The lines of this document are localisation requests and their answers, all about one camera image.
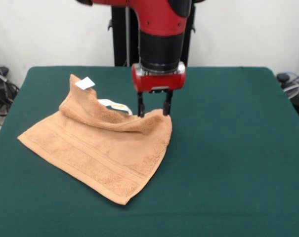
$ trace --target towel fold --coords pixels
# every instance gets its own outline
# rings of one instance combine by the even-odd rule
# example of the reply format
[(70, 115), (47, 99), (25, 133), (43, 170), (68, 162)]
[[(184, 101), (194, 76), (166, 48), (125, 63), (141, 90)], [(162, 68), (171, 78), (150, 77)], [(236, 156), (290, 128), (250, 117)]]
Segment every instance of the towel fold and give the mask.
[(92, 88), (70, 76), (59, 111), (18, 139), (40, 157), (101, 195), (125, 205), (154, 175), (169, 144), (172, 123), (162, 110), (145, 118), (107, 109)]

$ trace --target towel label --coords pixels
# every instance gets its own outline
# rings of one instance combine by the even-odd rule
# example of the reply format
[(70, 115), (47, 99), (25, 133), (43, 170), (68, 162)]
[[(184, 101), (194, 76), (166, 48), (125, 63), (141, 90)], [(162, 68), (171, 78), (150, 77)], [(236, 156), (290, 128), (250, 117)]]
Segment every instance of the towel label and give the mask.
[(126, 105), (115, 103), (112, 100), (107, 100), (107, 99), (101, 99), (98, 101), (100, 104), (102, 104), (104, 106), (111, 106), (113, 109), (126, 111), (126, 112), (128, 112), (128, 115), (133, 115), (132, 111)]
[(82, 90), (86, 90), (90, 87), (93, 87), (95, 84), (90, 78), (86, 77), (85, 79), (76, 82), (75, 85)]

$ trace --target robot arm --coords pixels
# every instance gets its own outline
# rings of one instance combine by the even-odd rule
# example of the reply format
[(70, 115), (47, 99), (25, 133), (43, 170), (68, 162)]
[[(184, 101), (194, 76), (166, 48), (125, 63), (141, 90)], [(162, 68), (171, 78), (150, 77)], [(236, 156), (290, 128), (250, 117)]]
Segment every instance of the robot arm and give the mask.
[(173, 90), (183, 87), (185, 66), (180, 62), (191, 0), (77, 0), (133, 8), (139, 23), (139, 64), (132, 67), (138, 92), (138, 115), (144, 116), (143, 92), (167, 93), (164, 115), (169, 115)]

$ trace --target green tablecloth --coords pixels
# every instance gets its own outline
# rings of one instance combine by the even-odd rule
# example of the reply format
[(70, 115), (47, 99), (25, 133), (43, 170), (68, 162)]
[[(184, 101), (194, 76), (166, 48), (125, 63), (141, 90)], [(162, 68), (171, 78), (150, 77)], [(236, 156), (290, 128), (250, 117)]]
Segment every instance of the green tablecloth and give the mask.
[[(299, 236), (299, 117), (270, 70), (189, 68), (167, 154), (127, 206), (16, 139), (57, 111), (70, 73), (136, 113), (128, 68), (30, 69), (0, 133), (0, 237)], [(147, 111), (163, 100), (146, 95)]]

